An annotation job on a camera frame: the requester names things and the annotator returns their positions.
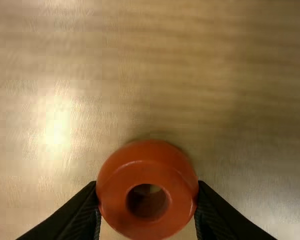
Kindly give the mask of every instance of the wooden table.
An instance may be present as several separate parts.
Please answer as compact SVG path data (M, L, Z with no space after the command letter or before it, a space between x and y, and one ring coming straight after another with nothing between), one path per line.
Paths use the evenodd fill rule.
M147 138L300 240L300 0L0 0L0 240Z

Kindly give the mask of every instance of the hole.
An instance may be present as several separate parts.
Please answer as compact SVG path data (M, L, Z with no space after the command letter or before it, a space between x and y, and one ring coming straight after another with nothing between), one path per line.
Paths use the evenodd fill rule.
M127 195L128 209L139 218L155 220L165 212L167 206L167 196L157 185L137 185Z

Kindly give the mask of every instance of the wood grain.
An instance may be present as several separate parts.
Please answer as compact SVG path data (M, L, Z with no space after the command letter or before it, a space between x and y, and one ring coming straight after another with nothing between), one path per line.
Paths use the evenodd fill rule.
M300 0L0 1L0 240L144 138L300 240ZM192 221L173 239L195 235Z

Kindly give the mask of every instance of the orange cylinder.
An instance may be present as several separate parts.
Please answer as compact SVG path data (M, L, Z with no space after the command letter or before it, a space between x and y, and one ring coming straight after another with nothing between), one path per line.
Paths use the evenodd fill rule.
M96 183L103 218L133 240L161 240L181 230L196 210L198 190L187 156L161 140L120 148Z

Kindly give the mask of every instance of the beige surface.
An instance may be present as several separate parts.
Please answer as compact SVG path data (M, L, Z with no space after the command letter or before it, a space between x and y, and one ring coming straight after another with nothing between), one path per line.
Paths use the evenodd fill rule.
M0 240L149 137L300 240L300 0L0 0Z

